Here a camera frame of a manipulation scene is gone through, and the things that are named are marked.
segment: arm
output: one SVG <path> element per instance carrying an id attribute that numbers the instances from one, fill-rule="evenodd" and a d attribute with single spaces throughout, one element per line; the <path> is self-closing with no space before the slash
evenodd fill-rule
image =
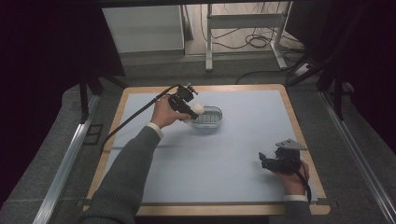
<path id="1" fill-rule="evenodd" d="M 302 161 L 299 172 L 309 179 L 308 164 Z M 283 182 L 287 192 L 285 195 L 286 220 L 288 223 L 314 223 L 309 210 L 308 200 L 305 196 L 305 187 L 297 175 L 283 175 L 274 172 Z"/>
<path id="2" fill-rule="evenodd" d="M 107 172 L 99 189 L 93 194 L 90 208 L 79 218 L 82 223 L 134 223 L 161 128 L 176 119 L 188 119 L 169 106 L 168 96 L 155 105 L 148 126 L 129 141 Z"/>

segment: hand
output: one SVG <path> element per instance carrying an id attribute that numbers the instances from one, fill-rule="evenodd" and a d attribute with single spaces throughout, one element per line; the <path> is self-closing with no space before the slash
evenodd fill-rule
<path id="1" fill-rule="evenodd" d="M 304 161 L 301 161 L 302 166 L 300 167 L 300 174 L 305 178 L 306 181 L 309 179 L 309 166 Z M 283 182 L 283 186 L 290 195 L 305 195 L 305 186 L 297 174 L 284 175 L 279 172 L 273 172 Z"/>
<path id="2" fill-rule="evenodd" d="M 168 99 L 169 95 L 165 95 L 155 103 L 151 123 L 155 123 L 158 127 L 163 128 L 173 124 L 177 119 L 191 119 L 189 114 L 182 114 L 173 110 L 168 103 Z"/>

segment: dark background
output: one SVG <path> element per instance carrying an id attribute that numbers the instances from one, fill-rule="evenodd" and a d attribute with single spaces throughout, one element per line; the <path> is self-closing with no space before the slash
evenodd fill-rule
<path id="1" fill-rule="evenodd" d="M 304 17 L 290 13 L 291 21 L 293 16 L 296 21 L 305 18 L 295 25 L 295 30 L 305 31 L 305 36 L 290 32 L 307 46 L 331 35 L 353 7 L 350 2 L 327 4 L 319 6 L 320 10 L 318 6 L 316 10 L 304 6 Z M 396 126 L 394 11 L 392 4 L 370 5 L 347 45 L 341 65 L 346 81 L 355 89 L 352 102 L 396 151 L 392 136 Z M 45 0 L 1 1 L 0 22 L 2 203 L 55 121 L 64 91 L 77 85 L 81 75 L 96 76 L 95 69 L 111 76 L 124 73 L 99 7 L 65 6 Z M 329 55 L 337 35 L 332 40 L 325 50 L 316 53 L 318 61 Z"/>

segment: clear plastic container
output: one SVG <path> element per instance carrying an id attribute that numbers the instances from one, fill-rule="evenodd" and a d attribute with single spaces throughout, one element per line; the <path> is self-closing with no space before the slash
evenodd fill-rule
<path id="1" fill-rule="evenodd" d="M 222 121 L 222 112 L 218 107 L 206 105 L 205 112 L 198 119 L 192 121 L 192 126 L 196 128 L 217 128 Z"/>

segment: gray sleeve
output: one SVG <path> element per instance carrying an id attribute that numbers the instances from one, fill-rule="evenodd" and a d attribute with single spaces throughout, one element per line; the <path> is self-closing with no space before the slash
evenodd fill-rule
<path id="1" fill-rule="evenodd" d="M 301 223 L 312 224 L 315 223 L 309 210 L 308 202 L 302 201 L 286 201 L 286 223 Z"/>
<path id="2" fill-rule="evenodd" d="M 127 143 L 93 194 L 90 208 L 80 216 L 80 223 L 134 223 L 160 140 L 153 129 L 144 127 Z"/>

